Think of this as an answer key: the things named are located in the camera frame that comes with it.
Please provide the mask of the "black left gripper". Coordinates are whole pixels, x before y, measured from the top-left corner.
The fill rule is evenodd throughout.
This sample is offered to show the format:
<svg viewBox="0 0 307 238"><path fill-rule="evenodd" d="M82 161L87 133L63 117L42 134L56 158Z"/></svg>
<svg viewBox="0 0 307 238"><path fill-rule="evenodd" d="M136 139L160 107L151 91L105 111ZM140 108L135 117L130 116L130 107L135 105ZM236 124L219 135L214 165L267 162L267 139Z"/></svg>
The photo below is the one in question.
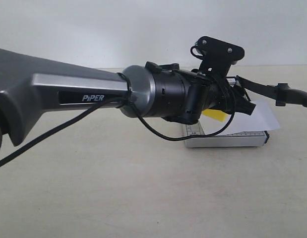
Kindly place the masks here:
<svg viewBox="0 0 307 238"><path fill-rule="evenodd" d="M204 102L204 110L220 110L229 115L235 112L250 116L253 113L256 104L248 101L243 94L230 86L224 77L211 71L203 72L198 69L193 69L191 72L203 75L211 82Z"/></svg>

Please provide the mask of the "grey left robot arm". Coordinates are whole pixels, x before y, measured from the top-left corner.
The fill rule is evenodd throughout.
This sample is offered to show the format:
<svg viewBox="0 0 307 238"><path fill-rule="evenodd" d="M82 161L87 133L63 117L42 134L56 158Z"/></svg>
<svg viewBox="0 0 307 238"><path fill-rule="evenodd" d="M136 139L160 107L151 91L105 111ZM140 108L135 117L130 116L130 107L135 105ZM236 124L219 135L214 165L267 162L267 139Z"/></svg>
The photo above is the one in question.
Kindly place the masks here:
<svg viewBox="0 0 307 238"><path fill-rule="evenodd" d="M0 49L0 148L5 134L21 144L43 113L100 102L130 118L181 124L197 123L205 109L250 115L255 108L225 73L153 62L114 73Z"/></svg>

